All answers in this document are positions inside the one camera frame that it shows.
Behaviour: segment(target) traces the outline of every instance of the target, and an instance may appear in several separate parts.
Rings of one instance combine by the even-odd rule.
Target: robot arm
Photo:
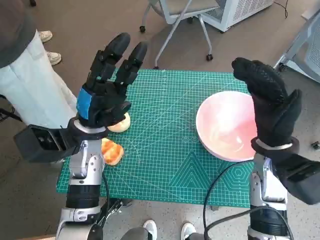
[[[105,167],[101,151],[107,126],[125,119],[131,103],[125,101],[143,63],[147,44],[140,42],[110,81],[115,64],[128,47],[130,36],[121,33],[93,60],[86,83],[77,98],[77,117],[66,129],[29,125],[14,140],[24,159],[34,163],[55,162],[71,156],[70,179],[65,207],[61,210],[57,240],[102,240],[108,209],[99,206]]]
[[[250,214],[249,240],[289,240],[288,192],[307,204],[320,201],[320,163],[300,155],[299,141],[292,137],[301,112],[300,90],[288,95],[280,75],[257,60],[237,58],[234,76],[251,93],[257,137],[251,141],[254,168],[250,177],[250,208],[267,206]]]

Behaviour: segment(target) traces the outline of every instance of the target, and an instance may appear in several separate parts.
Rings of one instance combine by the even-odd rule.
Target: person
[[[21,0],[0,0],[0,95],[26,125],[66,128],[77,112]]]
[[[132,228],[125,233],[121,240],[157,240],[158,230],[155,221],[147,220],[143,227]],[[190,222],[185,223],[181,229],[181,240],[203,240],[204,235],[196,231]]]
[[[54,35],[52,34],[51,31],[39,31],[39,37],[41,39],[41,42],[44,44],[46,42],[48,42],[49,40],[52,39]],[[52,52],[52,51],[46,51],[46,54],[49,58],[49,61],[51,63],[52,66],[57,65],[58,63],[61,62],[62,57],[60,53],[57,52]]]

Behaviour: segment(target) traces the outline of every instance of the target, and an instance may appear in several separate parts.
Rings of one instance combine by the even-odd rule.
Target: bread slice
[[[116,144],[108,138],[102,138],[101,151],[104,162],[111,166],[117,165],[125,153],[121,145]]]
[[[119,122],[115,125],[108,126],[108,129],[114,133],[122,133],[125,130],[127,130],[131,124],[130,116],[129,116],[129,113],[127,113],[127,112],[124,114],[124,116],[125,116],[124,120],[122,120],[121,122]]]

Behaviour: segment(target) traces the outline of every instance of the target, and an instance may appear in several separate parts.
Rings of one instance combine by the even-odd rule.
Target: white pants
[[[38,32],[17,60],[0,68],[0,94],[26,125],[65,128],[77,113],[77,99],[53,70]]]

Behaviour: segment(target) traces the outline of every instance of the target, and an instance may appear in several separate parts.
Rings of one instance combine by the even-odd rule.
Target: shoe
[[[39,36],[43,43],[48,42],[53,37],[51,31],[39,31]]]
[[[155,221],[148,220],[143,224],[143,227],[152,235],[152,240],[157,240],[157,225]]]
[[[181,229],[181,240],[187,239],[191,234],[196,233],[196,228],[190,222],[185,223]]]
[[[57,65],[62,60],[62,57],[61,57],[60,53],[46,51],[46,54],[48,55],[49,61],[50,61],[52,66]]]

